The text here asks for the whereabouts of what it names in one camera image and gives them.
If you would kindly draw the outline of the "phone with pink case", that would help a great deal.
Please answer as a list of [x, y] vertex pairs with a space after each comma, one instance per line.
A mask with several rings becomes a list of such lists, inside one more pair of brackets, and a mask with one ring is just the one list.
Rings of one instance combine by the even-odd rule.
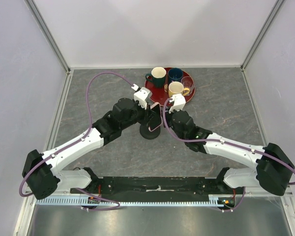
[[161, 106], [156, 102], [150, 107], [150, 115], [147, 122], [148, 131], [153, 132], [160, 127], [162, 123]]

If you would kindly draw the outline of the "black phone stand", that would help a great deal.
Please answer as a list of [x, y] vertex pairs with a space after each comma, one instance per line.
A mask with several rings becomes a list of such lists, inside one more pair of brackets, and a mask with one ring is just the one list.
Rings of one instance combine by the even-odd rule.
[[141, 125], [139, 132], [143, 138], [145, 138], [147, 140], [153, 140], [153, 139], [156, 139], [160, 135], [161, 128], [158, 127], [154, 131], [149, 131], [148, 127]]

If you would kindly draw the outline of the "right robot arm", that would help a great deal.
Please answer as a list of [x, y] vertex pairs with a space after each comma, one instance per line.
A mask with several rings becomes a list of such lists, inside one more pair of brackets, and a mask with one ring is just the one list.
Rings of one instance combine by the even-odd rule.
[[223, 168], [215, 181], [218, 192], [259, 186], [276, 196], [285, 194], [295, 166], [278, 145], [254, 146], [226, 139], [196, 126], [186, 111], [164, 112], [163, 119], [169, 133], [190, 150], [222, 156], [245, 166], [239, 170]]

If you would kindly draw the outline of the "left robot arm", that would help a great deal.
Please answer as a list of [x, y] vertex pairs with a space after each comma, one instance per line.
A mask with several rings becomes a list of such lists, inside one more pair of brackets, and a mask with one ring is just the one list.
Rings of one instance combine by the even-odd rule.
[[77, 174], [64, 168], [83, 155], [101, 148], [119, 138], [122, 131], [139, 123], [144, 132], [151, 132], [153, 138], [159, 135], [162, 124], [159, 103], [142, 108], [129, 98], [121, 98], [102, 118], [91, 124], [90, 129], [52, 150], [39, 153], [34, 149], [27, 154], [22, 176], [36, 199], [42, 200], [56, 190], [82, 188], [94, 193], [98, 181], [94, 173], [84, 168]]

